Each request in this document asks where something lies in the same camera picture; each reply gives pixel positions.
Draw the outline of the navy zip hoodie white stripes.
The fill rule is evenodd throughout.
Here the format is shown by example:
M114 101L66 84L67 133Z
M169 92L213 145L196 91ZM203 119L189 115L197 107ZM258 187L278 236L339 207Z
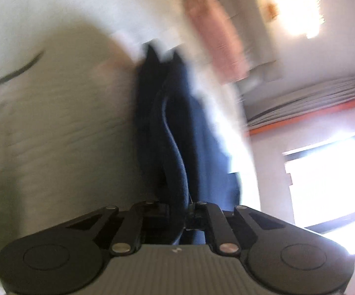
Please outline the navy zip hoodie white stripes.
M204 109L190 92L180 54L161 60L151 43L137 70L135 141L139 164L157 199L169 206L167 242L202 244L204 234L184 231L191 203L209 202L223 210L239 203L238 175L210 130Z

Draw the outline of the beige and orange curtain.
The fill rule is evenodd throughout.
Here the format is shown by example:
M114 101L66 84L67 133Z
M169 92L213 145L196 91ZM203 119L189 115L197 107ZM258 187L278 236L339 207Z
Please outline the beige and orange curtain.
M355 76L324 81L245 108L251 136L355 108Z

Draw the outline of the window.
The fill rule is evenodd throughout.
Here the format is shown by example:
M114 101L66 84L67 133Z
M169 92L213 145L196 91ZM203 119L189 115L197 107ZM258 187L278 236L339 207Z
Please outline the window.
M283 154L294 223L355 256L355 134Z

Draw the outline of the folded pink blanket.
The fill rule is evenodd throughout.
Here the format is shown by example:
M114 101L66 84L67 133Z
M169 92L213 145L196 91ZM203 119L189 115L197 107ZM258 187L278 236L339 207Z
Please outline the folded pink blanket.
M220 82L248 77L250 67L237 30L218 0L186 0L185 12L209 53Z

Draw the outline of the floral quilted bedspread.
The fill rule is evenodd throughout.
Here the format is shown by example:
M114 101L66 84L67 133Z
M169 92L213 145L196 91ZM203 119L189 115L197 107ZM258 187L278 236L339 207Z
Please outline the floral quilted bedspread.
M237 88L218 81L183 2L0 0L0 249L109 203L153 197L132 120L135 67L150 41L161 57L180 51L239 174L240 201L260 207Z

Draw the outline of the yellow plush toy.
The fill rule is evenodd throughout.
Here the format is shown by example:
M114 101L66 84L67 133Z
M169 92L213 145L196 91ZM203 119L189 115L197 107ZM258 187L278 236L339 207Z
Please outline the yellow plush toy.
M278 6L273 2L267 3L265 6L265 14L267 21L276 20L279 15Z

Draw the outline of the beige padded headboard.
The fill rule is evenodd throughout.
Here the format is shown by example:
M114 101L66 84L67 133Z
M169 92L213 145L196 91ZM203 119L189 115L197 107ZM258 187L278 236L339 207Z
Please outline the beige padded headboard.
M260 0L218 0L243 43L250 74L237 83L242 95L281 77L276 44L266 23Z

